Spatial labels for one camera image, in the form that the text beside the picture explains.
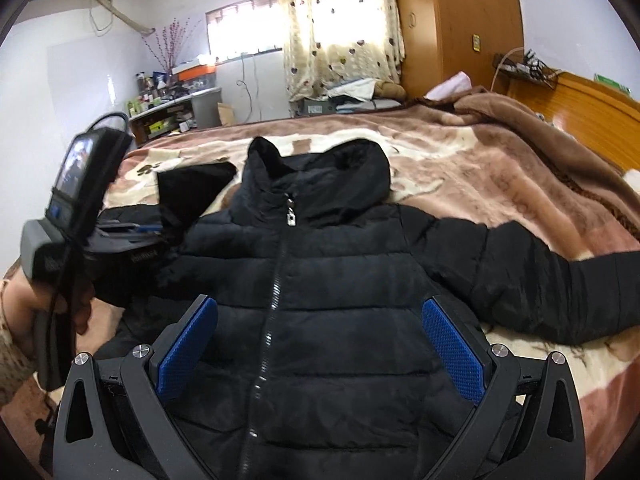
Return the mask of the person left hand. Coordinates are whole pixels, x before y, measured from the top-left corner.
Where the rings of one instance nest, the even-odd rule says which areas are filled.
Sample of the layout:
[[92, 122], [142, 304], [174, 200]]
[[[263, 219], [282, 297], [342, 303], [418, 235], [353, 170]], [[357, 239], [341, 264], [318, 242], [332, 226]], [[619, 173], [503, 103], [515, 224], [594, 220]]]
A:
[[2, 289], [1, 305], [9, 330], [16, 338], [26, 338], [32, 333], [35, 316], [40, 312], [70, 312], [76, 333], [88, 330], [91, 318], [93, 286], [86, 281], [76, 284], [69, 304], [51, 285], [31, 281], [19, 266]]

